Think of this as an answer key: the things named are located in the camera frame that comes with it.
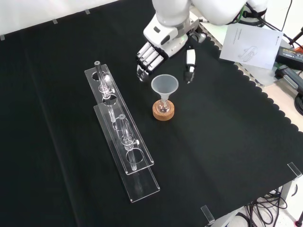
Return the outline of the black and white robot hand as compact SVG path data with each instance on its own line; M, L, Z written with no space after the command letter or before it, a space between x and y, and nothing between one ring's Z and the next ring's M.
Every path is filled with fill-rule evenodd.
M147 42L137 53L137 77L146 82L149 76L167 59L179 52L186 44L188 35L197 29L198 17L192 12L177 27L162 25L154 16L143 34Z

